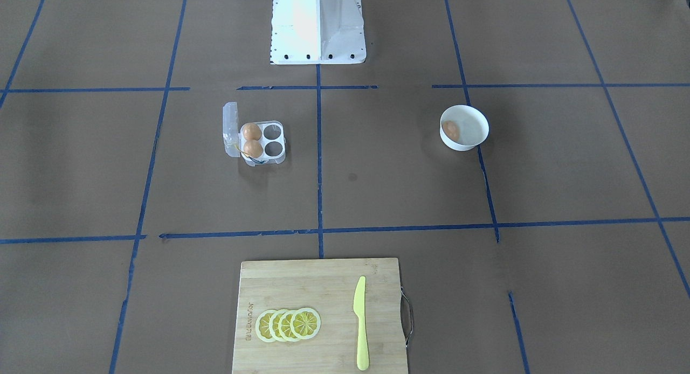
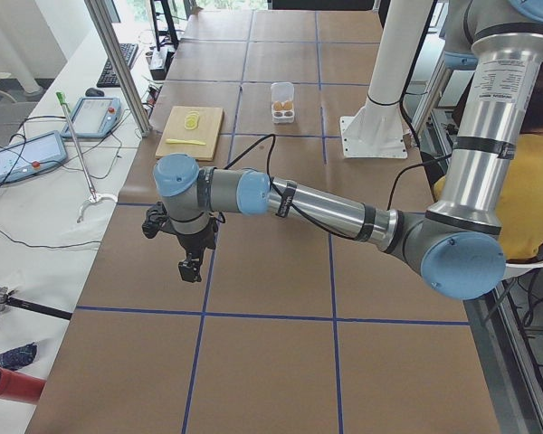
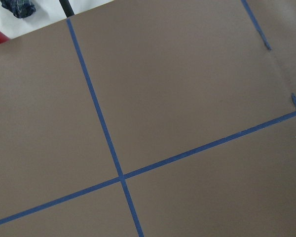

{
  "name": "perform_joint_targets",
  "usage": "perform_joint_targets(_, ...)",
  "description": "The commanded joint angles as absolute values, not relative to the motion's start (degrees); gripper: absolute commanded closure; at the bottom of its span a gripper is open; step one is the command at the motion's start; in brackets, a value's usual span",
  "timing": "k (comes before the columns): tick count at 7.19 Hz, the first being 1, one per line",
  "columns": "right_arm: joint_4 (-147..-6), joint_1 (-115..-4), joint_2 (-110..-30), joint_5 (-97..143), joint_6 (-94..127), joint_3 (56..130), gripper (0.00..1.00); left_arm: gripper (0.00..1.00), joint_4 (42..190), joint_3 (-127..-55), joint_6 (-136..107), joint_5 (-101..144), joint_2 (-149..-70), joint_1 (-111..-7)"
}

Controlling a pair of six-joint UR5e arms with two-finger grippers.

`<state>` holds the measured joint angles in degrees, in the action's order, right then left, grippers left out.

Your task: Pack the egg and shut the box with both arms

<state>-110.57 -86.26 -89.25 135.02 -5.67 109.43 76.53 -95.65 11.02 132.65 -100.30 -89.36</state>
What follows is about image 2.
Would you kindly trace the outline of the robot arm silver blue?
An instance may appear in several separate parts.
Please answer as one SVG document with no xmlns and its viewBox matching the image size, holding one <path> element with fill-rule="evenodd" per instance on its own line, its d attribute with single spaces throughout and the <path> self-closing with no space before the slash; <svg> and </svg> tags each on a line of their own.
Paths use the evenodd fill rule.
<svg viewBox="0 0 543 434">
<path fill-rule="evenodd" d="M 219 212 L 300 217 L 340 238 L 370 242 L 437 292 L 473 299 L 503 280 L 505 254 L 495 213 L 521 124 L 543 62 L 543 1 L 453 1 L 445 58 L 474 68 L 441 198 L 425 213 L 384 211 L 255 170 L 200 167 L 184 154 L 162 157 L 153 175 L 160 199 L 142 231 L 175 235 L 183 280 L 200 280 L 215 246 Z"/>
</svg>

